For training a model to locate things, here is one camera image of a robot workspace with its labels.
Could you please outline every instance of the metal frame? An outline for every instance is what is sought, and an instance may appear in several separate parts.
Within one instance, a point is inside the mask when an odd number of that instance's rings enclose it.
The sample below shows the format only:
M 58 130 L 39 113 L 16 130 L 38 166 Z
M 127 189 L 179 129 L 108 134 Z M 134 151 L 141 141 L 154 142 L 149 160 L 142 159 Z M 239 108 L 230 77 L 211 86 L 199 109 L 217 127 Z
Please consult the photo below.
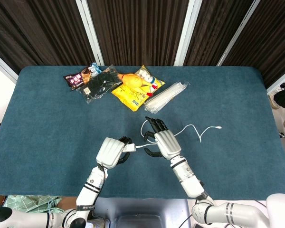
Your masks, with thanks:
M 179 46 L 177 48 L 174 66 L 184 64 L 195 23 L 198 18 L 202 0 L 189 0 L 184 25 L 182 27 Z
M 275 88 L 285 82 L 285 74 L 283 74 L 278 80 L 276 80 L 268 89 L 267 94 L 271 93 Z
M 245 27 L 245 25 L 249 21 L 251 15 L 255 11 L 255 9 L 258 6 L 258 4 L 260 3 L 260 1 L 261 0 L 254 0 L 253 3 L 251 4 L 251 6 L 249 7 L 249 9 L 248 9 L 244 19 L 242 20 L 242 23 L 238 27 L 237 31 L 235 32 L 234 36 L 232 37 L 232 39 L 230 40 L 228 46 L 226 47 L 223 55 L 221 56 L 220 60 L 218 61 L 217 66 L 221 66 L 223 64 L 223 62 L 225 61 L 227 55 L 229 54 L 230 50 L 232 49 L 233 45 L 235 44 L 236 40 L 238 39 L 238 37 L 241 34 L 243 28 Z
M 87 4 L 87 1 L 86 0 L 76 0 L 76 4 L 78 7 L 80 16 L 81 16 L 81 20 L 85 27 L 85 32 L 89 39 L 91 49 L 95 57 L 95 61 L 99 66 L 104 66 L 105 65 L 104 59 L 101 54 L 101 49 L 98 43 L 96 31 L 94 28 L 94 24 L 92 21 L 92 17 L 91 17 L 91 13 L 90 13 L 90 9 Z
M 16 84 L 18 75 L 0 58 L 0 71 Z

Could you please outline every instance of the black package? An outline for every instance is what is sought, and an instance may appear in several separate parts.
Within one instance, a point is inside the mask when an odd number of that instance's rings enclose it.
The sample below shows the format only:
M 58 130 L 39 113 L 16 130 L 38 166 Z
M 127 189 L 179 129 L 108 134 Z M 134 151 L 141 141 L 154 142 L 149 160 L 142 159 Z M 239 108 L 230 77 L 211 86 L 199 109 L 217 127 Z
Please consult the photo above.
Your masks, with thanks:
M 84 79 L 81 76 L 81 72 L 72 75 L 67 75 L 63 78 L 66 80 L 68 86 L 72 88 L 72 90 L 78 89 L 79 87 L 85 84 Z
M 79 91 L 89 103 L 94 99 L 101 98 L 103 94 L 119 84 L 121 84 L 121 80 L 118 78 L 116 69 L 111 65 L 102 73 L 92 77 L 87 84 L 79 88 Z

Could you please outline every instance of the dark curtain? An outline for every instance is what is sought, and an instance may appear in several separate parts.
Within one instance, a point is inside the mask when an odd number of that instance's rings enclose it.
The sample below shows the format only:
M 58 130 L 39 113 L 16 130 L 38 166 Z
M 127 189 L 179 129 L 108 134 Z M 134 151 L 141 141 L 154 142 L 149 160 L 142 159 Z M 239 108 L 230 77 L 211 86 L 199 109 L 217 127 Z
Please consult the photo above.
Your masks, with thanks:
M 215 66 L 253 0 L 204 0 L 184 61 L 185 66 Z
M 188 0 L 89 0 L 106 65 L 173 65 Z
M 0 0 L 0 57 L 16 73 L 95 60 L 75 0 Z
M 262 0 L 223 62 L 252 66 L 266 87 L 285 73 L 285 0 Z

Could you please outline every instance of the snack bag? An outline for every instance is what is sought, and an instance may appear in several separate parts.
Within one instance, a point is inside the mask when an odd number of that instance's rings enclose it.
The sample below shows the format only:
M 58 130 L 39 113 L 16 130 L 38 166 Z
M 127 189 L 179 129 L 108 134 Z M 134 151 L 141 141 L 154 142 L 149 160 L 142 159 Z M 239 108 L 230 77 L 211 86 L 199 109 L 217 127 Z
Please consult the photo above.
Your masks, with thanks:
M 87 103 L 101 98 L 107 91 L 121 84 L 118 73 L 113 65 L 92 77 L 87 84 L 81 86 L 78 90 L 82 93 Z
M 145 81 L 152 83 L 156 89 L 152 86 L 143 86 L 141 89 L 146 93 L 154 93 L 165 83 L 153 77 L 146 67 L 143 65 L 138 71 L 135 72 L 136 75 L 139 75 Z M 138 108 L 149 98 L 148 95 L 134 91 L 132 88 L 122 84 L 118 88 L 112 91 L 112 94 L 118 97 L 118 99 L 124 103 L 128 108 L 133 112 L 137 111 Z
M 101 73 L 98 65 L 96 63 L 92 63 L 90 66 L 85 67 L 82 71 L 66 75 L 63 78 L 66 80 L 71 90 L 78 89 L 82 87 L 84 84 L 88 83 L 92 77 L 97 76 Z

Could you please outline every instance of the charging cable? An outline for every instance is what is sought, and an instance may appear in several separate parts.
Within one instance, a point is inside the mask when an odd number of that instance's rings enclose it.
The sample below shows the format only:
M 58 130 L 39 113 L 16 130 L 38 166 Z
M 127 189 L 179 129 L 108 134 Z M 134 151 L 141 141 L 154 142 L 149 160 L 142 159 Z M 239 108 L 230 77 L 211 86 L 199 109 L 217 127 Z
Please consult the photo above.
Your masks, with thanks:
M 147 120 L 145 122 L 143 122 L 142 127 L 141 127 L 141 136 L 144 137 L 143 135 L 143 126 L 146 124 L 146 122 L 148 122 Z M 201 134 L 199 134 L 198 130 L 196 129 L 196 127 L 194 126 L 194 124 L 188 124 L 186 125 L 180 132 L 176 133 L 174 136 L 179 135 L 180 133 L 182 133 L 187 127 L 192 126 L 196 132 L 196 134 L 199 137 L 199 142 L 201 143 L 201 137 L 203 136 L 203 134 L 209 129 L 209 128 L 216 128 L 216 129 L 222 129 L 221 126 L 210 126 L 207 127 Z M 156 145 L 156 142 L 152 142 L 149 139 L 147 139 L 148 142 L 150 142 L 149 144 L 145 144 L 145 145 L 141 145 L 141 146 L 136 146 L 136 148 L 142 148 L 144 146 L 150 146 L 150 145 Z

